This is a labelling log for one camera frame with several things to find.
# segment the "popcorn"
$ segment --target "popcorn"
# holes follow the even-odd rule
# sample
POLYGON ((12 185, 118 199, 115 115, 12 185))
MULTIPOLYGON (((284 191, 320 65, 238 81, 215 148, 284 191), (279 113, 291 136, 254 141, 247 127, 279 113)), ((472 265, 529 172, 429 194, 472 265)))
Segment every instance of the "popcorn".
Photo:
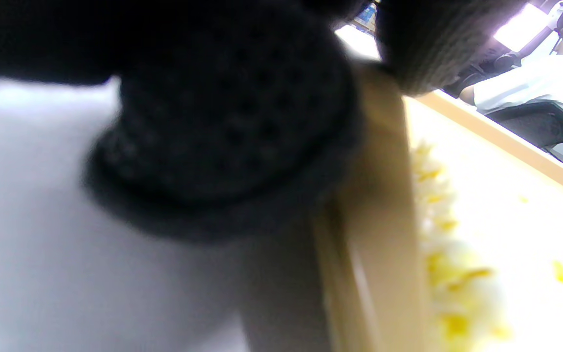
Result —
POLYGON ((538 237, 535 242, 513 236, 526 231, 525 223, 539 216, 531 210, 531 195, 520 192, 512 196, 508 191, 482 192, 467 185, 468 193, 462 194, 466 201, 456 203, 449 169, 433 157, 427 142, 411 150, 411 171, 419 242, 431 290, 432 348, 439 352, 563 350, 563 232, 549 228, 561 238, 538 237), (505 209, 487 215, 502 222, 467 209, 468 202, 477 199, 505 200, 505 209), (458 216, 466 222, 460 223, 458 216))

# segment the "yellow popcorn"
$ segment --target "yellow popcorn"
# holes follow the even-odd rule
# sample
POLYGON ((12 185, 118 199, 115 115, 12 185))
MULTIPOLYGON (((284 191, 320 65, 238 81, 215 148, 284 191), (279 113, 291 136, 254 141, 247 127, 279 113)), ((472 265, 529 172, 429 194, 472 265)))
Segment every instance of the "yellow popcorn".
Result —
POLYGON ((492 280, 493 272, 478 267, 474 251, 452 236, 455 197, 431 151, 426 143, 413 150, 412 170, 435 329, 444 352, 471 352, 478 341, 503 338, 508 329, 496 319, 493 293, 478 285, 492 280))
POLYGON ((555 275, 556 275, 557 281, 559 281, 560 283, 563 283, 563 265, 562 265, 562 263, 555 261, 555 262, 553 262, 553 267, 555 269, 555 275))

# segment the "person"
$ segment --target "person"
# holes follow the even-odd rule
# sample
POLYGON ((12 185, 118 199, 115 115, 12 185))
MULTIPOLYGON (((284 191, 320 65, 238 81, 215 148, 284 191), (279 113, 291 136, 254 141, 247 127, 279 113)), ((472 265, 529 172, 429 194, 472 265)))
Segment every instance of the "person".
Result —
MULTIPOLYGON (((563 107, 563 29, 560 33, 562 40, 556 47, 556 54, 466 87, 460 99, 474 105, 482 114, 548 100, 563 107)), ((552 121, 543 123, 553 128, 552 121)), ((563 154, 563 145, 556 150, 563 154)))

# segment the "wooden edge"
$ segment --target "wooden edge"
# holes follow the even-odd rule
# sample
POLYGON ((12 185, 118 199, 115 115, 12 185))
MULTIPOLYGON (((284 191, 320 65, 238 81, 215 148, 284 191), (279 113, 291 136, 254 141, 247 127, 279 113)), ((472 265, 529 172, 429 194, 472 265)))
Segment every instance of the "wooden edge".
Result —
POLYGON ((366 138, 346 182, 313 219, 337 352, 426 352, 427 304, 416 236, 405 110, 386 74, 358 81, 366 138))
POLYGON ((416 99, 563 186, 563 163, 441 91, 416 99))

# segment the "white surface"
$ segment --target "white surface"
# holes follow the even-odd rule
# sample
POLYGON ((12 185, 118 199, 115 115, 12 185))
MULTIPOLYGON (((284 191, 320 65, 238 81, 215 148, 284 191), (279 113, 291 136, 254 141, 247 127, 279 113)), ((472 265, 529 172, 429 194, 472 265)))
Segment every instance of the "white surface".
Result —
POLYGON ((0 82, 0 352, 328 351, 311 238, 190 247, 80 187, 115 85, 0 82))
POLYGON ((349 50, 351 57, 380 60, 377 43, 371 35, 362 33, 349 25, 338 29, 336 34, 349 50))

